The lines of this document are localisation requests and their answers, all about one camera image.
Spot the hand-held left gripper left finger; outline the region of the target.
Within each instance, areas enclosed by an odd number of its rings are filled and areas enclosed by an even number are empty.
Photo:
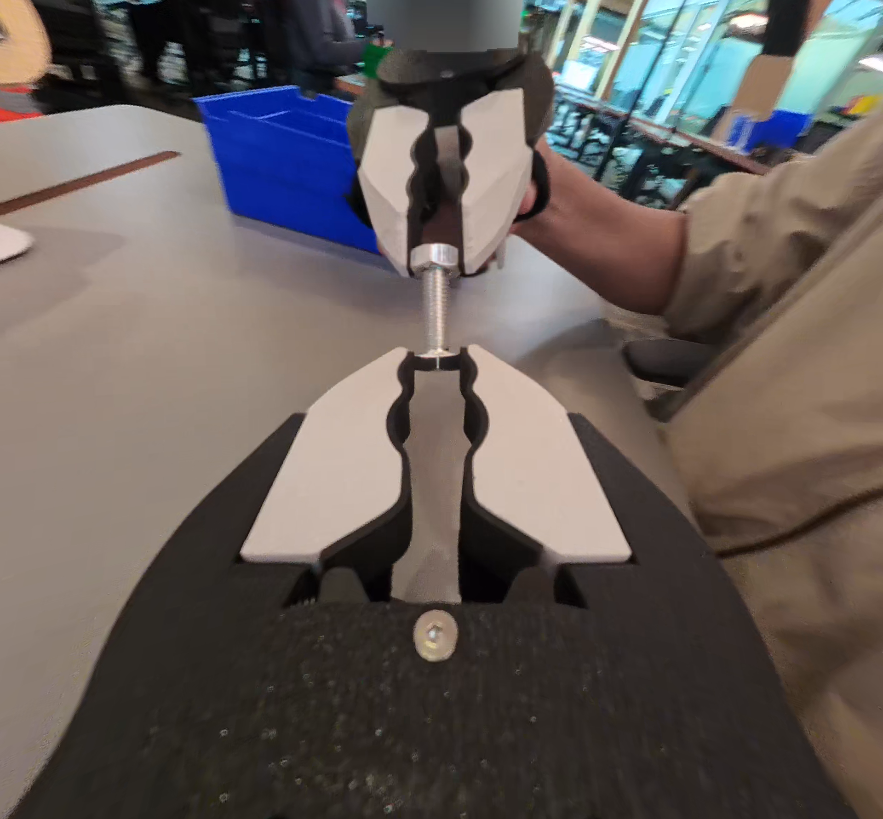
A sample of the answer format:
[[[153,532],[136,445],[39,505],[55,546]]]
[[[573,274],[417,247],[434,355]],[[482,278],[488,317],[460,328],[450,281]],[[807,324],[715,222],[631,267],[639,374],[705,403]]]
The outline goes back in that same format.
[[[304,413],[239,559],[337,569],[368,599],[392,598],[413,538],[410,435],[413,354],[393,348],[327,389]]]

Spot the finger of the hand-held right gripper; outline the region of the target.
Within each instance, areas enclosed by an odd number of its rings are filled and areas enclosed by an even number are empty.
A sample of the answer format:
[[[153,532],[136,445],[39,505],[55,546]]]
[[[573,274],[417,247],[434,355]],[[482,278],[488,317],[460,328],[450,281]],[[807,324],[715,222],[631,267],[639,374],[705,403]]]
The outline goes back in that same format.
[[[531,181],[533,148],[524,125],[524,91],[502,89],[462,107],[469,143],[460,195],[462,269],[475,275],[508,236]]]
[[[422,235],[425,183],[418,147],[430,131],[429,114],[415,107],[374,110],[359,162],[359,186],[379,250],[403,277]]]

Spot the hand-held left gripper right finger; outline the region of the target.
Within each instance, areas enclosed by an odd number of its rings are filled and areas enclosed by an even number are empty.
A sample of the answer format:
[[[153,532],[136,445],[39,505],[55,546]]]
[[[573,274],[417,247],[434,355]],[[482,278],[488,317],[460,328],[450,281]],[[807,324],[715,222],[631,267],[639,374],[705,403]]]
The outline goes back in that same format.
[[[566,408],[478,345],[462,348],[464,460],[458,580],[465,603],[502,602],[540,569],[629,564],[633,551]]]

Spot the blue plastic bin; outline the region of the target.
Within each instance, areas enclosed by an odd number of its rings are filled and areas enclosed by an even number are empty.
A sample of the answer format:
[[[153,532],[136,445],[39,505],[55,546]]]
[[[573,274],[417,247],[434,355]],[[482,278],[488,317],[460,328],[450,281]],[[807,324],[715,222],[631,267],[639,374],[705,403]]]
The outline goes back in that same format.
[[[348,201],[357,177],[351,104],[297,86],[197,97],[229,210],[240,217],[379,253]]]

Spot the steel hex bolt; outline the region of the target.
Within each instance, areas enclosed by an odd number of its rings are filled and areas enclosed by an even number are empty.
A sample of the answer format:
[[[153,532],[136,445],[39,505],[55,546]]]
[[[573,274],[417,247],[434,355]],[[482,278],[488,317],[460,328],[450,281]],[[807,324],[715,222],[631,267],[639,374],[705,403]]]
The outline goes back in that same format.
[[[411,272],[421,285],[425,350],[448,346],[447,318],[451,286],[459,275],[458,249],[441,242],[424,243],[411,253]]]

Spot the person's right forearm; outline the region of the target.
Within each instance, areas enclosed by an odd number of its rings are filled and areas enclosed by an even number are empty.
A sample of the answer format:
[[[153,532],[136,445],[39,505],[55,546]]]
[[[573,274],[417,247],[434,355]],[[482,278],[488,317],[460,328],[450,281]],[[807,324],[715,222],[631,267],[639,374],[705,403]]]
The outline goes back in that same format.
[[[600,278],[595,291],[607,303],[635,313],[661,316],[675,295],[686,257],[690,218],[604,195],[599,219]]]

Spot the person's right hand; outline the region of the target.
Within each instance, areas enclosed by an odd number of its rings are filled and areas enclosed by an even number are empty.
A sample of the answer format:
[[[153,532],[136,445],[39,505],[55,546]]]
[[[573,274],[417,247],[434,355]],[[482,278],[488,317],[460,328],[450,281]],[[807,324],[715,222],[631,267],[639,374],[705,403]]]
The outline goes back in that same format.
[[[510,235],[572,271],[585,258],[593,221],[602,215],[606,192],[541,136]]]

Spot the black mesh office chair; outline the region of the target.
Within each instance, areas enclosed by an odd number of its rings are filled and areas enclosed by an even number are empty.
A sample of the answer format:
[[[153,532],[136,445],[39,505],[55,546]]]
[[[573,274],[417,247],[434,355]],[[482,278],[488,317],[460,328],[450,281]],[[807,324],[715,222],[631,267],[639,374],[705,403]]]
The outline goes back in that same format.
[[[635,378],[682,389],[714,360],[716,350],[687,340],[647,338],[626,342],[622,356]]]

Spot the distant blue bin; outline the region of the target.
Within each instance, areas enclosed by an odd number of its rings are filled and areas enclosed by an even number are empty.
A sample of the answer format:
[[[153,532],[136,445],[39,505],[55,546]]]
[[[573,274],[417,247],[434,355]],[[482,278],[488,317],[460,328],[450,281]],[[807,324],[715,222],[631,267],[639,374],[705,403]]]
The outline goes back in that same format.
[[[813,118],[813,114],[774,110],[767,119],[753,124],[745,151],[754,152],[762,148],[790,150],[810,129]]]

